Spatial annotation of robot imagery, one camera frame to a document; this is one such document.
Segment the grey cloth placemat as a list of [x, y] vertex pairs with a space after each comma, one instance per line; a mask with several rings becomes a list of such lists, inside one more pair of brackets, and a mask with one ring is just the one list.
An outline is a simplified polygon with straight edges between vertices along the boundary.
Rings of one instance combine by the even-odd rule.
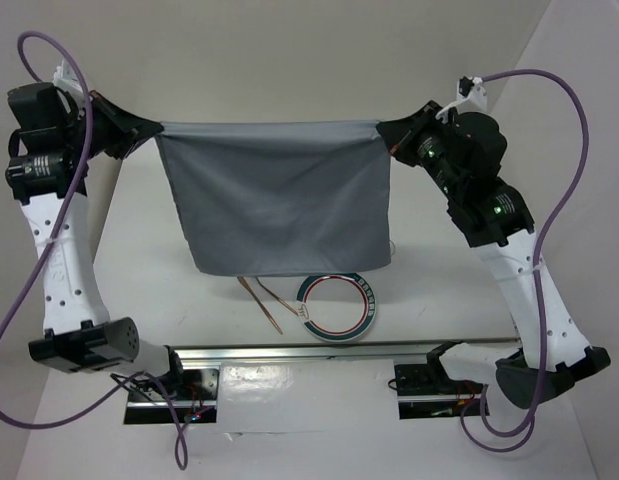
[[390, 263], [390, 156], [374, 121], [167, 123], [156, 143], [184, 238], [223, 277]]

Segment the white plate green red rim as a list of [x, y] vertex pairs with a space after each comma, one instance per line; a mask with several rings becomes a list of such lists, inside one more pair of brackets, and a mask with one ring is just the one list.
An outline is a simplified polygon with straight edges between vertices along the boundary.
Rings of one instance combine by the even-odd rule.
[[296, 293], [300, 324], [315, 338], [347, 343], [363, 338], [373, 327], [378, 302], [371, 284], [360, 274], [307, 277]]

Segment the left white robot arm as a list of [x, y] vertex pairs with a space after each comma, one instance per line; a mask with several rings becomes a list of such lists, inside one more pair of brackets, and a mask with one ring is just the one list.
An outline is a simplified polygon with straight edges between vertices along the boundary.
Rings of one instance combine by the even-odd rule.
[[9, 140], [5, 177], [45, 262], [43, 336], [29, 343], [31, 358], [64, 373], [139, 373], [142, 386], [151, 376], [161, 397], [178, 397], [187, 376], [175, 350], [142, 340], [134, 321], [112, 318], [102, 300], [89, 245], [87, 173], [78, 168], [87, 105], [93, 111], [90, 157], [122, 160], [161, 126], [97, 92], [85, 96], [67, 62], [52, 81], [12, 89], [7, 100], [19, 127]]

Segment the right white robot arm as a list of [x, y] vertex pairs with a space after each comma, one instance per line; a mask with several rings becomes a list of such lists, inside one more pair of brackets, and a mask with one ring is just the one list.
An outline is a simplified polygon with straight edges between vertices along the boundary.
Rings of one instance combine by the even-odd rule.
[[434, 101], [383, 121], [377, 131], [390, 155], [423, 168], [447, 200], [447, 213], [492, 274], [519, 335], [516, 348], [448, 342], [427, 355], [425, 379], [437, 392], [458, 381], [497, 385], [528, 410], [570, 390], [610, 363], [576, 326], [537, 248], [537, 230], [522, 195], [499, 176], [507, 140], [495, 119], [460, 105], [485, 96], [479, 79], [462, 78], [456, 102]]

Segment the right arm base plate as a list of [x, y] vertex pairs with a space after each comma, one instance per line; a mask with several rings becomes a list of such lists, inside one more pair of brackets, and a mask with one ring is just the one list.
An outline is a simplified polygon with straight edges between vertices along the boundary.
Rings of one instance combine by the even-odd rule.
[[401, 420], [480, 415], [481, 384], [440, 379], [429, 365], [397, 364], [387, 386], [397, 394]]

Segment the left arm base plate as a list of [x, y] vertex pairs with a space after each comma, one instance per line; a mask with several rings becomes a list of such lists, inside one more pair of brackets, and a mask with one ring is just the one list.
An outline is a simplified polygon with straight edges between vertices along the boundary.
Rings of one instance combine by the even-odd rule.
[[[213, 424], [217, 421], [217, 398], [220, 368], [185, 369], [183, 384], [168, 387], [177, 419], [182, 424]], [[148, 380], [134, 380], [124, 387], [127, 392], [124, 425], [165, 425], [172, 415], [165, 397]]]

